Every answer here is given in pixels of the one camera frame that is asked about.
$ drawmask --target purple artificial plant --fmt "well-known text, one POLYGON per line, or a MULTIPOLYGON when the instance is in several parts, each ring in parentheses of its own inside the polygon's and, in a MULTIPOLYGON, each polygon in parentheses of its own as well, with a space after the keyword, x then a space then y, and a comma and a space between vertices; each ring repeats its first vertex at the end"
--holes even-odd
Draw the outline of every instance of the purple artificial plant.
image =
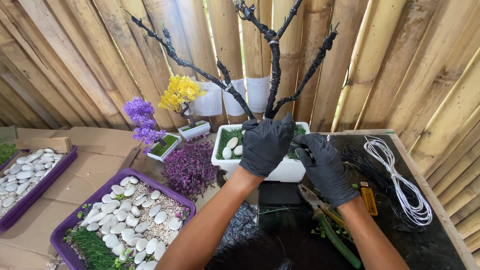
POLYGON ((140 97, 133 97, 132 101, 127 101, 123 105, 123 110, 130 117, 130 120, 138 126, 133 130, 135 132, 133 138, 148 145, 143 150, 144 154, 152 150, 150 145, 154 143, 158 142, 162 147, 167 146, 163 139, 167 132, 165 130, 155 130, 156 120, 153 117, 155 109, 151 102, 147 102, 140 97))
POLYGON ((189 200, 203 195, 209 184, 215 182, 218 167, 211 162, 213 143, 198 136, 172 151, 165 160, 162 175, 172 190, 189 200))

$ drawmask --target bamboo wall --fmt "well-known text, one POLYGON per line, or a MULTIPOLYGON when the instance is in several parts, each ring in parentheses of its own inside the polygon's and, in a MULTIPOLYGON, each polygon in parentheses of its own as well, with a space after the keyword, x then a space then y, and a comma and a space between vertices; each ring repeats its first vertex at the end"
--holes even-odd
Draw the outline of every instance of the bamboo wall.
MULTIPOLYGON (((246 4, 278 28, 294 2, 246 4)), ((177 54, 214 76, 216 56, 233 80, 270 74, 270 48, 232 0, 0 0, 0 125, 130 130, 125 101, 156 105, 171 72, 202 80, 124 8, 160 36, 164 23, 177 54)), ((280 41, 277 98, 294 92, 337 22, 321 69, 279 117, 293 111, 313 132, 392 128, 480 262, 480 4, 305 0, 280 41)), ((168 110, 155 117, 171 132, 187 124, 168 110)), ((225 108, 196 118, 213 130, 247 119, 225 108)))

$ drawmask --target yellow artificial flower bonsai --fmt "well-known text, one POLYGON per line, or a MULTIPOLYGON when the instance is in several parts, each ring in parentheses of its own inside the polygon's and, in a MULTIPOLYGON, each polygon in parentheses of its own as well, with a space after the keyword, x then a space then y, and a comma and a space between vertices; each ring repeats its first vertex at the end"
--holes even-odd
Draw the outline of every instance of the yellow artificial flower bonsai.
POLYGON ((198 84, 189 77, 171 76, 168 89, 165 90, 158 106, 180 114, 181 117, 188 119, 190 122, 189 126, 194 128, 197 126, 195 119, 191 115, 185 115, 185 113, 190 109, 190 102, 205 94, 206 92, 200 91, 198 84))

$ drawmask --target pliers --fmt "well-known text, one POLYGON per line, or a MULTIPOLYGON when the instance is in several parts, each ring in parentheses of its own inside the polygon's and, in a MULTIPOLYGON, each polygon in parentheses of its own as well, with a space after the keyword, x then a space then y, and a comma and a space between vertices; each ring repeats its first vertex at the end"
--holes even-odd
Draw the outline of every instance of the pliers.
POLYGON ((338 225, 347 228, 342 217, 331 209, 329 204, 322 202, 313 191, 308 189, 305 185, 299 184, 299 191, 303 199, 310 204, 313 209, 312 219, 319 221, 322 229, 327 235, 328 239, 333 243, 333 245, 342 253, 342 255, 355 267, 359 269, 361 267, 360 260, 348 249, 347 246, 338 238, 330 224, 328 223, 325 214, 330 218, 335 220, 338 225))

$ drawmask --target cardboard box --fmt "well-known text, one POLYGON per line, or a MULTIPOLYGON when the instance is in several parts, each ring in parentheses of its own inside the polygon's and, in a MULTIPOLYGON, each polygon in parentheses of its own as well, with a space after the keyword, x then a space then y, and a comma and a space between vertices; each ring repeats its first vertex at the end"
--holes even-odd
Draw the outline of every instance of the cardboard box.
MULTIPOLYGON (((56 259, 57 252, 49 240, 53 230, 117 173, 132 148, 140 146, 132 135, 129 131, 91 127, 58 131, 18 129, 19 143, 31 147, 41 140, 27 140, 29 138, 62 140, 69 137, 71 143, 78 146, 78 158, 17 223, 0 236, 0 270, 43 270, 56 259)), ((140 158, 133 164, 138 167, 142 162, 140 158)))

